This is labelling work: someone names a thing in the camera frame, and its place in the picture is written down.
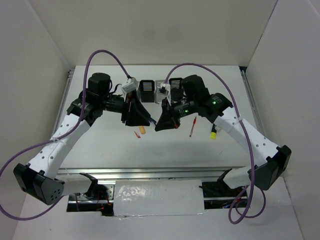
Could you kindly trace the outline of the black orange highlighter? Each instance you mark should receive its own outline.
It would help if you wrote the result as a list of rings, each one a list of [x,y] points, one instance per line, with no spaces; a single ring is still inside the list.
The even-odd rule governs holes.
[[[152,117],[150,117],[148,120],[149,120],[149,122],[152,123],[153,125],[155,125],[155,126],[157,125],[157,121],[154,120]]]

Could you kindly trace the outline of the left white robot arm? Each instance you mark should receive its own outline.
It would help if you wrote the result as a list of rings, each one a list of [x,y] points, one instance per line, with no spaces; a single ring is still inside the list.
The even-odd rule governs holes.
[[[81,91],[67,109],[67,113],[49,143],[27,164],[17,164],[13,170],[20,188],[27,194],[50,206],[62,196],[83,195],[92,200],[100,190],[107,188],[88,173],[57,178],[61,164],[76,144],[101,117],[104,111],[120,113],[121,121],[129,127],[149,126],[151,115],[138,99],[139,83],[128,78],[121,86],[125,96],[112,90],[111,77],[94,73],[87,88]]]

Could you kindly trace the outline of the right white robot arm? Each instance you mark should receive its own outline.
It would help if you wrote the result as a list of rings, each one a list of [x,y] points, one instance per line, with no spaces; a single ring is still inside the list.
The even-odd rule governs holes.
[[[175,101],[168,93],[161,102],[157,132],[177,129],[181,118],[197,113],[229,134],[250,156],[250,165],[226,170],[218,179],[218,190],[230,196],[236,188],[254,184],[267,191],[287,169],[292,150],[278,146],[261,134],[236,111],[236,105],[221,93],[209,93],[198,75],[180,78],[182,97]]]

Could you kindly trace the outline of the orange pastel highlighter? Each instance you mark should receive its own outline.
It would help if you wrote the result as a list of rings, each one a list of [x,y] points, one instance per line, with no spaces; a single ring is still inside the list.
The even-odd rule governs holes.
[[[142,135],[146,133],[145,127],[144,126],[139,126],[139,131]]]

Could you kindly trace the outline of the silver slotted container right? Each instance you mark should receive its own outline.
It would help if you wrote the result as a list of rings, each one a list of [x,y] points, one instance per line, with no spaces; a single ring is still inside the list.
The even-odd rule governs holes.
[[[169,97],[170,98],[171,85],[165,83],[164,80],[155,81],[155,102],[161,104],[162,100]]]

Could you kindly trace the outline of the red gel pen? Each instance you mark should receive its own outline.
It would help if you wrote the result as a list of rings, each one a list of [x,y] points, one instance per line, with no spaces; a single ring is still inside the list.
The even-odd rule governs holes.
[[[194,117],[193,122],[192,122],[192,127],[191,127],[191,130],[190,130],[190,133],[189,133],[189,137],[190,137],[190,138],[191,138],[192,135],[193,135],[193,131],[194,131],[196,122],[197,122],[197,116]]]

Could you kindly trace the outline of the black slotted container left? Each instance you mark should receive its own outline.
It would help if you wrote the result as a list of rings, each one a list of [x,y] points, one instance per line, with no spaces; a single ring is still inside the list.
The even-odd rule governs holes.
[[[142,103],[155,102],[155,81],[141,80],[139,82],[140,99]]]

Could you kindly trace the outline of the black slotted container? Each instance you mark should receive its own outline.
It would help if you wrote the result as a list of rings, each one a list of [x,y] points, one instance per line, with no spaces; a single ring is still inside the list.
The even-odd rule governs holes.
[[[170,78],[169,84],[170,84],[170,96],[172,101],[179,102],[184,97],[184,89],[182,87],[182,78]]]
[[[155,81],[141,80],[139,82],[140,99],[142,103],[155,102]]]

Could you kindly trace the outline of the black slotted container right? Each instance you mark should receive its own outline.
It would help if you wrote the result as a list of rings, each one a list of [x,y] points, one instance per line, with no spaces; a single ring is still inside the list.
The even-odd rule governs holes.
[[[182,78],[170,78],[169,84],[170,84],[170,96],[172,101],[179,102],[184,97],[184,89],[182,87]]]

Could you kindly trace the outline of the black yellow highlighter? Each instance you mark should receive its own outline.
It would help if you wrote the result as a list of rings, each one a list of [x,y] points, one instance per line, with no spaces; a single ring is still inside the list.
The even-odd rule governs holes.
[[[213,125],[211,128],[210,138],[212,140],[215,140],[217,138],[217,129],[216,129],[215,125]]]

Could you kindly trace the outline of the silver foil sheet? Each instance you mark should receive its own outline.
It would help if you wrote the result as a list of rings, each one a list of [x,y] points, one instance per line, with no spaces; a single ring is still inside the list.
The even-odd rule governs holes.
[[[117,181],[117,217],[189,216],[205,212],[201,180]]]

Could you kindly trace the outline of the aluminium rail frame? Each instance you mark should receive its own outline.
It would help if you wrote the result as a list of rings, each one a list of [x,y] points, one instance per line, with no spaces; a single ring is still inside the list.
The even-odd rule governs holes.
[[[245,86],[237,66],[213,66],[231,88],[244,116],[253,124]],[[197,116],[192,137],[193,120]],[[139,127],[121,123],[121,115],[104,111],[77,141],[58,170],[57,178],[87,173],[107,181],[164,181],[197,179],[216,181],[223,171],[250,165],[250,156],[223,130],[210,138],[212,124],[193,113],[181,119],[178,129],[156,132],[154,125]]]

